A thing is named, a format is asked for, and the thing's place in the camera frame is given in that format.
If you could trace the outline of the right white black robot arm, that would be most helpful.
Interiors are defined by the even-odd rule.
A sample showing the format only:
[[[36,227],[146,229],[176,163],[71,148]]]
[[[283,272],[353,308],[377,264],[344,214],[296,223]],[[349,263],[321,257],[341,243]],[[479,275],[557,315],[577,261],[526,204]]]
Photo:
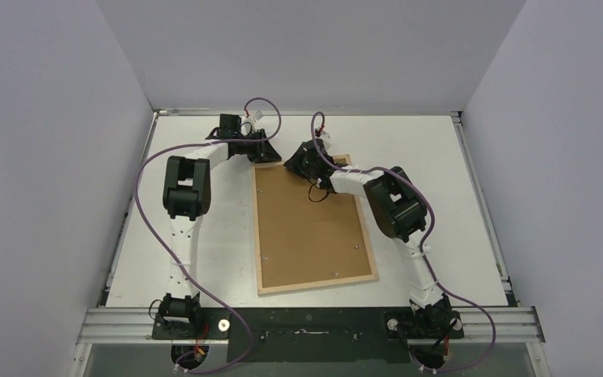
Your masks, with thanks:
[[[302,143],[284,167],[328,193],[364,198],[378,229],[400,253],[407,274],[412,330],[427,339],[463,337],[459,315],[424,260],[421,236],[426,230],[427,206],[400,167],[362,170],[337,163],[320,139]]]

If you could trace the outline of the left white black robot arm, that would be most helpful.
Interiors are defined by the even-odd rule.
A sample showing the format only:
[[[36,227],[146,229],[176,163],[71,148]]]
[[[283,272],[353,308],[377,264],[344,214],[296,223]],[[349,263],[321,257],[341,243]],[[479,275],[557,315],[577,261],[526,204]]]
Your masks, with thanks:
[[[200,304],[197,278],[199,231],[211,203],[210,172],[233,156],[246,156],[253,164],[279,162],[281,156],[256,127],[260,111],[238,115],[221,114],[207,143],[184,156],[170,156],[163,182],[163,207],[170,217],[169,280],[155,316],[156,328],[182,338],[195,338],[207,328]]]

